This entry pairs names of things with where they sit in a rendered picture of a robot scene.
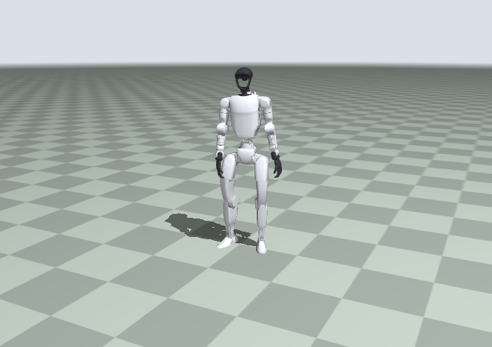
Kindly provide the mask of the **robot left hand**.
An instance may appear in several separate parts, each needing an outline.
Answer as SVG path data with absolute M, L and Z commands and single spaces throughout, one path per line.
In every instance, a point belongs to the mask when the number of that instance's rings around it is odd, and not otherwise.
M 276 156 L 276 153 L 275 152 L 271 152 L 271 157 L 272 157 L 272 159 L 274 160 L 274 163 L 275 163 L 274 174 L 277 171 L 277 175 L 275 176 L 275 178 L 277 178 L 281 174 L 281 172 L 282 172 L 281 161 L 279 159 L 280 158 L 280 155 Z

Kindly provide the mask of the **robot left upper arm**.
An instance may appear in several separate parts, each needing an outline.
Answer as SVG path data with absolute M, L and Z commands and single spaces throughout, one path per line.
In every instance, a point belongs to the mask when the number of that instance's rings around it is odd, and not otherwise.
M 266 125 L 264 125 L 264 131 L 265 133 L 274 133 L 273 130 L 273 112 L 272 112 L 272 103 L 271 99 L 268 98 L 267 96 L 258 96 L 258 102 L 259 105 L 264 109 L 263 114 L 264 114 L 264 120 Z

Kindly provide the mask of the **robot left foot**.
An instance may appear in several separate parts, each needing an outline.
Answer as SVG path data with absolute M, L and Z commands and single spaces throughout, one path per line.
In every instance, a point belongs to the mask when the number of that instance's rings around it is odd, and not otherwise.
M 257 241 L 257 252 L 259 254 L 266 254 L 267 253 L 267 247 L 266 247 L 266 244 L 265 244 L 265 240 L 262 241 L 262 239 L 259 241 Z

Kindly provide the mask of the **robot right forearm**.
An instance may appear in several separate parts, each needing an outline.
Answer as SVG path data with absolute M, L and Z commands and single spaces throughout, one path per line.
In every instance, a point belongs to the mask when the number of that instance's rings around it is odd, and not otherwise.
M 218 157 L 218 153 L 222 152 L 222 157 L 224 156 L 224 146 L 225 146 L 226 135 L 217 132 L 217 145 L 216 145 L 216 156 Z

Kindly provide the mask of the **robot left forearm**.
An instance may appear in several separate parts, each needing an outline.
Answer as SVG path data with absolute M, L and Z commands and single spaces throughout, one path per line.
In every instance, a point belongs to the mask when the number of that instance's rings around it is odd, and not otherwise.
M 276 156 L 278 156 L 279 151 L 278 151 L 278 143 L 277 143 L 277 139 L 276 139 L 277 135 L 276 135 L 276 130 L 275 130 L 274 124 L 273 124 L 273 130 L 274 130 L 274 133 L 269 133 L 267 135 L 269 149 L 270 149 L 270 156 L 271 156 L 271 152 L 275 152 Z

